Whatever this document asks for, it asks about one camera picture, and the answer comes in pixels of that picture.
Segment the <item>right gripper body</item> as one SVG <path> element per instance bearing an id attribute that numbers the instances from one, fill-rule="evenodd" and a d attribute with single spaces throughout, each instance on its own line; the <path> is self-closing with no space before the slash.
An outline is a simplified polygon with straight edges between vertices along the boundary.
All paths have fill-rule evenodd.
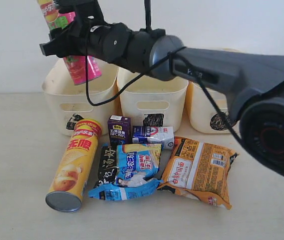
<path id="1" fill-rule="evenodd" d="M 58 57 L 92 55 L 114 63 L 125 55 L 132 30 L 123 23 L 107 23 L 97 0 L 55 0 L 60 13 L 75 12 L 74 22 L 56 34 Z"/>

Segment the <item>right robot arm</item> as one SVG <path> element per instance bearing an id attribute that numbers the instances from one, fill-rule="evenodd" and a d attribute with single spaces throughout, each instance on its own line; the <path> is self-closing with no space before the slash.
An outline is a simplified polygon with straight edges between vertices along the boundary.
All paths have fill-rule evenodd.
<path id="1" fill-rule="evenodd" d="M 49 33 L 45 56 L 93 56 L 160 81 L 181 77 L 222 93 L 228 113 L 217 114 L 237 142 L 259 163 L 284 176 L 284 55 L 262 55 L 185 47 L 163 29 L 151 28 L 151 4 L 144 2 L 145 27 L 108 23 L 96 0 L 55 0 L 64 14 L 75 13 L 65 28 Z"/>

